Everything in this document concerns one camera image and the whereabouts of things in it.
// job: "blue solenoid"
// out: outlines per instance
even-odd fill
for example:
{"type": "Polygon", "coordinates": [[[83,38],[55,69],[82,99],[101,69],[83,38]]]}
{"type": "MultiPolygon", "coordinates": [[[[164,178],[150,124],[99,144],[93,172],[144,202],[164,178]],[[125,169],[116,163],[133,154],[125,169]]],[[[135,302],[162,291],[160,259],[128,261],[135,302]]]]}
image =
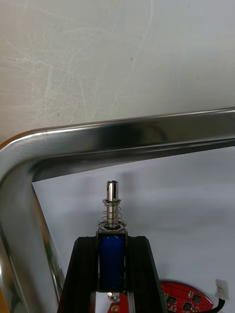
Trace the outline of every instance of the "blue solenoid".
{"type": "Polygon", "coordinates": [[[125,290],[126,223],[120,213],[118,182],[107,182],[106,207],[102,222],[98,223],[99,238],[99,289],[100,291],[125,290]]]}

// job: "white connector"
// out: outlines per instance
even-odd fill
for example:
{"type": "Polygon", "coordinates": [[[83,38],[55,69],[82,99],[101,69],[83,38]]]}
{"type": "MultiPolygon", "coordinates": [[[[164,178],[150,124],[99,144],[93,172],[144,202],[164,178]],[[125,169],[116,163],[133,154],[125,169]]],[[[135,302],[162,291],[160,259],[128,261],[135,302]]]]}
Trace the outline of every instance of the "white connector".
{"type": "Polygon", "coordinates": [[[229,300],[229,287],[227,280],[216,279],[216,293],[215,296],[222,300],[229,300]]]}

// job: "screw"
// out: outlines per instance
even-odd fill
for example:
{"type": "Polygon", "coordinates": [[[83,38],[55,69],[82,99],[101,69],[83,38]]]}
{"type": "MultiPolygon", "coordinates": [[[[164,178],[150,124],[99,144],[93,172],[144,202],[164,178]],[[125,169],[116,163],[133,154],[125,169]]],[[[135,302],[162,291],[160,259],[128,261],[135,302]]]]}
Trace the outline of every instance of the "screw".
{"type": "Polygon", "coordinates": [[[114,305],[113,307],[111,307],[111,312],[112,313],[116,313],[116,312],[119,312],[120,308],[118,305],[114,305]]]}

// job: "black wire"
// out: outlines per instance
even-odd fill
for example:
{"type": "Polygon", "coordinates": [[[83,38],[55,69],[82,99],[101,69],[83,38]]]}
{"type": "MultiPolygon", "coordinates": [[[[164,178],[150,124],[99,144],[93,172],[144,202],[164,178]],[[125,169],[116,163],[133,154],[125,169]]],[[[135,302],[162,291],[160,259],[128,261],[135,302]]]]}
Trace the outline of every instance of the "black wire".
{"type": "Polygon", "coordinates": [[[224,307],[224,304],[225,300],[219,298],[219,303],[216,308],[207,311],[202,311],[201,313],[218,313],[224,307]]]}

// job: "scratched wall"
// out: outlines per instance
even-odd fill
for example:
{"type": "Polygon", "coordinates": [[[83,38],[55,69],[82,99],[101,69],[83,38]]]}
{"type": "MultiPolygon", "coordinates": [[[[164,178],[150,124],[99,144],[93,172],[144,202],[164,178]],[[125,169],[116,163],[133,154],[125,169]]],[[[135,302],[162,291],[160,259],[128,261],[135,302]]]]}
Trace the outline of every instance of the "scratched wall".
{"type": "Polygon", "coordinates": [[[0,142],[233,106],[234,11],[233,0],[0,0],[0,142]]]}

